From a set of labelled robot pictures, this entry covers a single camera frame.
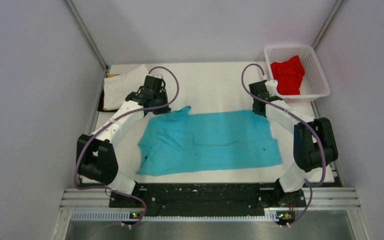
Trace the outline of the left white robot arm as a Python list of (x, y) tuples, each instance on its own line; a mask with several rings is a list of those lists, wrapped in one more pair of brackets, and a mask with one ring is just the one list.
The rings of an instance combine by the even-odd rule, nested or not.
[(127, 206), (136, 206), (141, 194), (134, 189), (137, 183), (119, 167), (115, 148), (147, 113), (159, 115), (170, 110), (163, 77), (146, 75), (144, 84), (125, 98), (110, 120), (92, 134), (83, 134), (78, 138), (78, 175), (122, 193), (121, 200)]

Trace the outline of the turquoise t-shirt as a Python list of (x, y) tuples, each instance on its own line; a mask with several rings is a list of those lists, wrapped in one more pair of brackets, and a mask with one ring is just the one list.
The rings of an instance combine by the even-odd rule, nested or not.
[(265, 168), (282, 162), (269, 121), (251, 110), (152, 117), (138, 143), (138, 175)]

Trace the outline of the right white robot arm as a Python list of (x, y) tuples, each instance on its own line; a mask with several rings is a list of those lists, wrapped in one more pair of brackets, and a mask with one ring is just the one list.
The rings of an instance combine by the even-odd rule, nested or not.
[(287, 206), (297, 192), (309, 181), (314, 169), (321, 169), (320, 186), (327, 173), (327, 166), (337, 160), (338, 149), (332, 124), (325, 117), (315, 118), (290, 107), (282, 98), (269, 93), (269, 81), (251, 83), (246, 89), (253, 98), (252, 111), (272, 120), (293, 136), (293, 159), (286, 173), (276, 182), (281, 186), (273, 192), (279, 206)]

